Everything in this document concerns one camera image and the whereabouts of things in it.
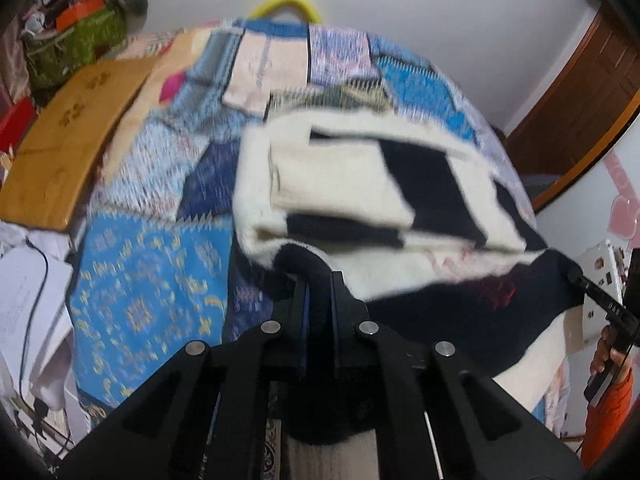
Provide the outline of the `orange sleeve forearm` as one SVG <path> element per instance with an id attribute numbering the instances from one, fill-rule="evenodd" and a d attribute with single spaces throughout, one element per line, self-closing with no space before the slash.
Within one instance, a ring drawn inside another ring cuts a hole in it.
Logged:
<path id="1" fill-rule="evenodd" d="M 588 408 L 586 431 L 580 460 L 589 469 L 603 454 L 631 410 L 634 371 L 614 385 L 597 406 Z"/>

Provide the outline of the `right hand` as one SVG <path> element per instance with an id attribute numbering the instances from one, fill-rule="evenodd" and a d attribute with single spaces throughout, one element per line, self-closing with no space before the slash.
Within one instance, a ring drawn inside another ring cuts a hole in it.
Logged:
<path id="1" fill-rule="evenodd" d="M 631 370 L 631 362 L 623 353 L 613 348 L 613 329 L 611 325 L 605 326 L 598 340 L 596 351 L 590 363 L 590 375 L 594 376 L 604 371 L 605 364 L 612 361 L 617 366 L 617 375 L 613 379 L 614 385 L 622 384 Z"/>

